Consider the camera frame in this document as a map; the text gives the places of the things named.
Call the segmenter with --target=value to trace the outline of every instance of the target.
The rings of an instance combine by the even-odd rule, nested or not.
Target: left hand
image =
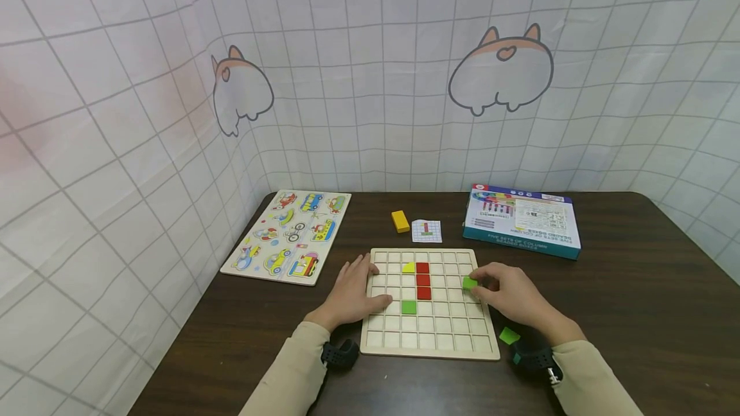
[[[370,254],[357,256],[351,264],[345,262],[324,303],[308,313],[304,320],[321,325],[331,333],[340,324],[359,322],[367,315],[388,307],[393,301],[390,295],[372,298],[366,295],[368,278],[377,273],[378,267],[370,262]]]

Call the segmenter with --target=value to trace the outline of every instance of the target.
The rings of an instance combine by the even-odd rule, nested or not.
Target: wooden grid board
[[[487,305],[462,287],[478,267],[473,250],[375,248],[370,256],[380,274],[368,280],[367,294],[390,294],[393,303],[362,322],[360,352],[501,358]]]

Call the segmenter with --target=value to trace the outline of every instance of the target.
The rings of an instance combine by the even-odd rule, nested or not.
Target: cat illustration
[[[540,42],[534,23],[524,37],[498,37],[488,28],[481,42],[463,58],[450,77],[452,101],[481,116],[489,106],[516,111],[544,94],[553,80],[553,56]]]
[[[244,59],[236,46],[229,47],[229,57],[216,61],[211,55],[216,82],[213,85],[213,105],[221,131],[238,137],[239,119],[256,121],[274,102],[272,86],[265,73]]]

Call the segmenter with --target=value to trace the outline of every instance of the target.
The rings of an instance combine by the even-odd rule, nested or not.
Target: hand
[[[390,295],[372,298],[366,295],[368,278],[377,273],[378,267],[370,262],[370,254],[357,256],[351,264],[345,262],[331,293],[320,308],[306,315],[305,320],[321,325],[331,333],[340,324],[359,322],[367,315],[388,307],[393,300]]]
[[[470,277],[481,284],[471,290],[473,295],[506,318],[539,330],[552,347],[585,339],[580,327],[550,305],[522,269],[491,262],[473,270]]]

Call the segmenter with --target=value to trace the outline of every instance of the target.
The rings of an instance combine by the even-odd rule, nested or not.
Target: cat ear
[[[240,52],[236,46],[229,47],[229,58],[238,58],[239,60],[244,60],[242,52]]]
[[[540,41],[540,25],[537,23],[534,23],[532,26],[529,27],[529,30],[524,33],[524,37],[529,37],[530,39],[534,39],[537,42]]]
[[[495,40],[498,40],[498,30],[496,29],[496,26],[491,26],[490,28],[488,28],[488,31],[486,31],[486,34],[483,35],[483,38],[478,44],[478,47],[487,44],[488,42],[493,42]]]

